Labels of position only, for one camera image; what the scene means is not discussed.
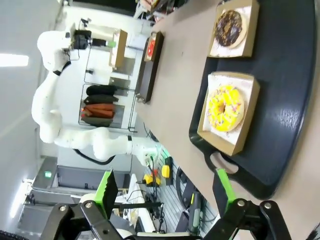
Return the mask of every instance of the chocolate frosted donut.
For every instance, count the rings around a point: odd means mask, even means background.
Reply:
[[[224,12],[218,19],[214,29],[214,37],[223,47],[233,45],[243,31],[241,14],[234,10]]]

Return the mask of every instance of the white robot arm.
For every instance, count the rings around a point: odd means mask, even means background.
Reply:
[[[106,127],[74,130],[63,126],[61,113],[54,109],[53,102],[60,74],[70,65],[67,53],[71,49],[71,39],[71,33],[65,31],[47,31],[38,38],[37,47],[43,65],[49,71],[35,91],[31,110],[34,121],[40,126],[41,140],[78,150],[92,145],[95,157],[101,161],[118,154],[132,154],[137,156],[142,165],[147,166],[150,156],[157,153],[157,144],[150,138],[123,135],[110,139]]]

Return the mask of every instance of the fluorescent light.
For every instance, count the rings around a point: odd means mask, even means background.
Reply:
[[[0,53],[0,67],[25,67],[29,63],[26,55]]]
[[[12,219],[16,216],[18,209],[26,200],[26,194],[28,193],[28,185],[29,184],[27,182],[22,182],[19,186],[18,191],[16,192],[10,209],[10,217]]]

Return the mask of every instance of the donut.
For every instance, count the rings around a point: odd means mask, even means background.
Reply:
[[[207,116],[214,129],[229,132],[241,122],[244,114],[244,99],[234,86],[221,86],[209,96]]]
[[[219,45],[230,49],[238,46],[247,33],[246,18],[235,10],[221,14],[214,27],[214,38]]]

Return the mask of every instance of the wooden table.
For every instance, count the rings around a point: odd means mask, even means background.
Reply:
[[[175,161],[217,208],[213,191],[213,173],[203,154],[189,140],[189,126],[198,97],[217,0],[194,0],[154,26],[165,34],[151,101],[137,103],[136,111]],[[313,92],[320,92],[319,65]],[[313,94],[308,117],[295,150],[294,159],[272,200],[284,216],[292,239],[306,239],[320,222],[320,95]],[[232,183],[237,197],[258,204],[250,193]],[[239,233],[242,240],[249,233]]]

